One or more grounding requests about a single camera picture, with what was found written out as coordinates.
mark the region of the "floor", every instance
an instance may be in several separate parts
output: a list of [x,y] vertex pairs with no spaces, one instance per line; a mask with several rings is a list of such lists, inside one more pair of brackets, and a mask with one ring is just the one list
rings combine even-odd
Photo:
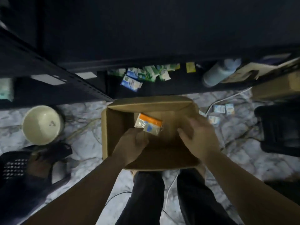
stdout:
[[[185,96],[193,99],[200,109],[205,111],[211,103],[232,94],[234,94],[234,92],[227,91],[188,94]],[[215,127],[215,130],[223,153],[227,154],[231,160],[261,180],[282,179],[293,173],[299,173],[299,158],[267,154],[260,149],[258,140],[261,140],[263,136],[259,125],[257,125],[257,119],[253,111],[257,106],[262,106],[264,103],[252,102],[250,97],[251,92],[248,91],[229,100],[230,103],[234,104],[235,115],[211,113],[211,115],[220,117],[220,124]],[[105,109],[107,105],[106,102],[87,102],[59,106],[66,115],[67,121],[62,137],[67,137],[68,143],[72,145],[74,151],[71,156],[74,159],[72,163],[73,166],[77,165],[77,167],[72,170],[72,179],[70,182],[49,195],[45,204],[50,203],[67,191],[102,162],[101,111]],[[30,145],[24,138],[20,126],[22,118],[27,111],[28,108],[0,111],[0,154]],[[87,124],[87,129],[77,131]],[[177,170],[164,172],[165,194],[176,174]],[[209,171],[207,171],[205,182],[206,185],[212,189],[217,201],[223,205],[229,215],[238,224],[242,224],[234,207],[230,204]],[[130,191],[132,187],[133,181],[130,172],[123,170],[118,176],[110,197],[123,191]],[[97,224],[114,224],[129,197],[129,193],[115,197],[107,207],[104,208]],[[179,208],[176,185],[173,185],[170,191],[166,212],[175,222],[168,216],[163,215],[161,224],[185,224]]]

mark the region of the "right hand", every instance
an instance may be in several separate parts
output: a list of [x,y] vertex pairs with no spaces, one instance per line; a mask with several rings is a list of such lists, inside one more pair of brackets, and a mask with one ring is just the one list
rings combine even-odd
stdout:
[[178,129],[179,136],[190,152],[205,162],[210,151],[220,151],[215,129],[203,116],[199,115],[197,119],[188,118],[188,120],[194,130],[192,139],[182,129]]

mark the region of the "orange and white package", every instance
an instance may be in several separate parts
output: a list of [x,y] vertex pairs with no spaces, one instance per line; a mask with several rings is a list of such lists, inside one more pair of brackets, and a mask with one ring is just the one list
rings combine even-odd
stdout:
[[162,121],[140,113],[134,127],[144,128],[145,132],[158,136],[162,128]]

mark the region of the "person's leg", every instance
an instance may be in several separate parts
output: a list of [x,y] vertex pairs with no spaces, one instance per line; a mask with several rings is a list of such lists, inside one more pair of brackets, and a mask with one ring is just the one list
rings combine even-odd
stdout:
[[180,171],[177,179],[180,209],[186,225],[235,224],[195,169]]
[[159,225],[165,184],[160,172],[138,172],[116,225]]

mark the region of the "left hand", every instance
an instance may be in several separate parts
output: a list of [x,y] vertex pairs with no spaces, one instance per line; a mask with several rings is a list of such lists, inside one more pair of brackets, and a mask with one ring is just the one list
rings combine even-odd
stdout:
[[128,165],[135,161],[148,145],[143,128],[131,128],[127,130],[117,143],[112,156],[116,156]]

